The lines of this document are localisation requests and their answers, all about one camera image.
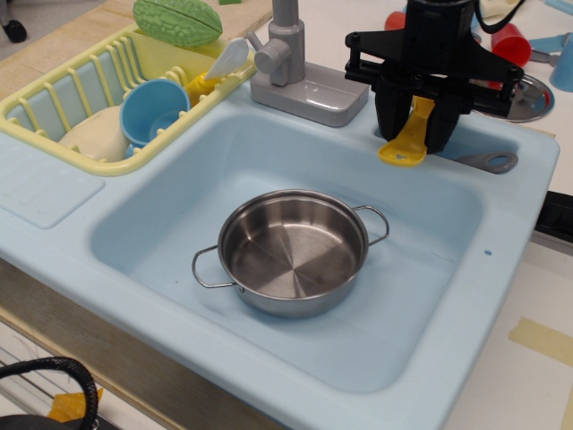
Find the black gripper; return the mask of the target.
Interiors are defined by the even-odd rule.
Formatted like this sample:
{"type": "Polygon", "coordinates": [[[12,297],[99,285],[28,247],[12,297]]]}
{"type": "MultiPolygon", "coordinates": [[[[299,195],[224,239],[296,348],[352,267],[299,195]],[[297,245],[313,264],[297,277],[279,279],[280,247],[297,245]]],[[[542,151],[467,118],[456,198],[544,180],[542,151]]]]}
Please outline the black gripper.
{"type": "Polygon", "coordinates": [[[458,120],[471,110],[505,117],[520,66],[480,45],[471,24],[476,1],[410,1],[402,30],[354,31],[346,36],[346,77],[371,85],[381,136],[396,138],[414,96],[432,99],[426,126],[428,154],[442,152],[458,120]]]}

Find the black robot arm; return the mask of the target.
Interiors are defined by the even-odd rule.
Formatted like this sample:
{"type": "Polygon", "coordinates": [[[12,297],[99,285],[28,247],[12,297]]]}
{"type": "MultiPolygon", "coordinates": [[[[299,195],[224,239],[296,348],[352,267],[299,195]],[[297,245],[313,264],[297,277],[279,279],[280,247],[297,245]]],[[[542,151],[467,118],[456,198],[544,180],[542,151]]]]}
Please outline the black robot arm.
{"type": "Polygon", "coordinates": [[[424,136],[430,154],[444,150],[460,116],[508,115],[524,71],[475,40],[471,23],[481,18],[476,1],[410,1],[404,28],[346,36],[346,77],[372,87],[384,139],[398,136],[414,97],[434,103],[424,136]]]}

